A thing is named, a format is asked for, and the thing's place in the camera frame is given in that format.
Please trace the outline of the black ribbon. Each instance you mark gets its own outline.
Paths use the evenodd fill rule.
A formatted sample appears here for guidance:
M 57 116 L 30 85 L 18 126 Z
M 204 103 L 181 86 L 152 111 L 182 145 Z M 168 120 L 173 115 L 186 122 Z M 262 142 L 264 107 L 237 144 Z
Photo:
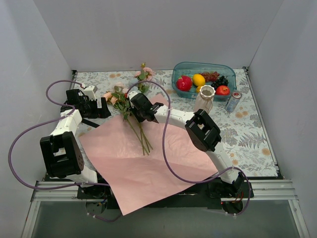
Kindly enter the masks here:
M 90 120 L 87 120 L 87 119 L 82 119 L 82 123 L 83 123 L 83 124 L 86 124 L 86 125 L 88 125 L 88 126 L 91 126 L 91 127 L 93 127 L 93 128 L 97 128 L 97 127 L 100 126 L 99 124 L 94 123 L 94 122 L 92 122 L 92 121 L 90 121 Z

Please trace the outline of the purple pink wrapping paper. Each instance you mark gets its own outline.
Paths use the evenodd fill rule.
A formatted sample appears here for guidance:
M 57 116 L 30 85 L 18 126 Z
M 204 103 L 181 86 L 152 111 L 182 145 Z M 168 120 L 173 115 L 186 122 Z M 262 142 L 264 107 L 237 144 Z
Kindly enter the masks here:
M 175 177 L 168 169 L 162 151 L 164 123 L 143 122 L 152 151 L 143 154 L 134 121 L 117 115 L 88 132 L 79 141 L 89 163 L 110 185 L 123 215 L 184 191 L 192 184 Z M 217 172 L 208 155 L 198 150 L 187 131 L 168 125 L 165 152 L 172 170 L 181 178 L 202 181 Z

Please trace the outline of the white ribbed vase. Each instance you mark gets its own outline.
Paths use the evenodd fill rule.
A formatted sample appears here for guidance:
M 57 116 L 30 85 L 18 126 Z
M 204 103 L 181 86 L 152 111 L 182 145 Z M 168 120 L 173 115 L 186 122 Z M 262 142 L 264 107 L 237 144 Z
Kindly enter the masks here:
M 197 112 L 199 109 L 202 109 L 209 114 L 213 107 L 214 96 L 215 89 L 213 87 L 209 85 L 202 86 L 196 97 L 193 111 Z

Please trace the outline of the blue flower stem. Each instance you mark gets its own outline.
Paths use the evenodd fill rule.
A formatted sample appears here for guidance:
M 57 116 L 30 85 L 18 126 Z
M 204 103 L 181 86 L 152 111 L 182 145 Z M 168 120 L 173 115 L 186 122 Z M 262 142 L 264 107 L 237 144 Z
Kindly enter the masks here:
M 129 85 L 132 86 L 132 85 L 134 85 L 134 84 L 136 84 L 138 82 L 139 82 L 138 78 L 131 78 L 129 80 Z

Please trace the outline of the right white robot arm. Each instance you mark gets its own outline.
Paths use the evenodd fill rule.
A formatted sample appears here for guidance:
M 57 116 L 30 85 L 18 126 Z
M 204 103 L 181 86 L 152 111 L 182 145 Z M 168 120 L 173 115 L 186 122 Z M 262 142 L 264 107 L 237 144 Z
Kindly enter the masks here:
M 221 142 L 220 129 L 206 111 L 199 109 L 196 112 L 185 112 L 172 109 L 170 104 L 167 106 L 163 103 L 152 104 L 144 94 L 135 91 L 128 93 L 127 98 L 129 99 L 132 113 L 137 117 L 138 122 L 146 120 L 149 122 L 164 123 L 162 135 L 163 157 L 168 169 L 175 177 L 191 184 L 210 183 L 216 178 L 220 178 L 222 189 L 230 197 L 236 197 L 241 194 L 242 185 L 246 183 L 248 192 L 244 192 L 244 194 L 251 197 L 252 189 L 247 176 L 241 169 L 232 165 Z M 187 131 L 193 145 L 198 150 L 206 153 L 215 165 L 218 171 L 216 176 L 203 181 L 190 181 L 181 178 L 172 170 L 165 152 L 165 134 L 168 125 Z

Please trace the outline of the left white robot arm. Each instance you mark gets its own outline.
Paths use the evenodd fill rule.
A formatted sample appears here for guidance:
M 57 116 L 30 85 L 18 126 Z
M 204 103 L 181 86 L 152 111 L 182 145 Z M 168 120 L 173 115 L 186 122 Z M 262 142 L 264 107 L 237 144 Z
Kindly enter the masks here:
M 106 119 L 111 115 L 106 99 L 98 98 L 96 91 L 97 87 L 92 85 L 83 90 L 67 90 L 67 99 L 60 108 L 63 119 L 49 136 L 41 138 L 40 147 L 51 178 L 72 180 L 82 187 L 88 187 L 94 198 L 101 198 L 106 191 L 105 185 L 98 181 L 97 172 L 85 165 L 75 138 L 80 123 L 97 127 L 88 119 Z

